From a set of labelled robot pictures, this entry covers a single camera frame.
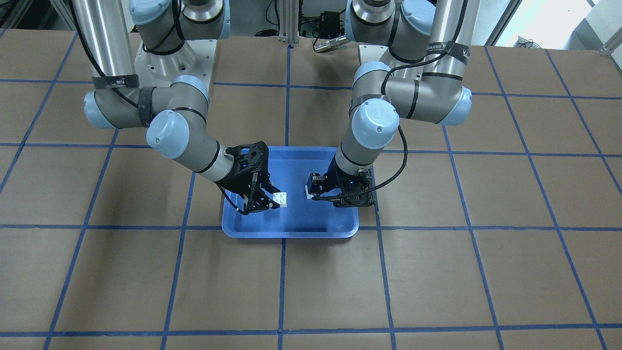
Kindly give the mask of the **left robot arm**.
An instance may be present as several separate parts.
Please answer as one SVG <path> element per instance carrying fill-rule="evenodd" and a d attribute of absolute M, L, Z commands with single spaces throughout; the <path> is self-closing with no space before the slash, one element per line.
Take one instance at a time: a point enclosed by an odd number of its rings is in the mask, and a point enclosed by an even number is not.
<path fill-rule="evenodd" d="M 463 83 L 469 62 L 477 0 L 350 0 L 345 35 L 386 47 L 380 60 L 362 63 L 352 83 L 349 126 L 324 175 L 312 173 L 308 199 L 337 208 L 375 203 L 370 168 L 400 120 L 458 125 L 469 114 L 472 93 Z"/>

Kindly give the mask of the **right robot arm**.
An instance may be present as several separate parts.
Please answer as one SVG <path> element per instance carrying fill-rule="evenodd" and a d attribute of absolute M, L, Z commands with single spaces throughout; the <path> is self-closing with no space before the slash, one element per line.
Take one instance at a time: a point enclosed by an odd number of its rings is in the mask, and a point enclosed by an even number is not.
<path fill-rule="evenodd" d="M 222 145 L 207 133 L 208 83 L 191 40 L 227 38 L 226 0 L 132 0 L 147 66 L 164 86 L 142 86 L 131 56 L 120 0 L 71 0 L 69 10 L 93 67 L 95 89 L 85 95 L 87 120 L 100 129 L 146 128 L 147 144 L 242 198 L 243 215 L 286 204 L 268 170 L 262 142 Z"/>

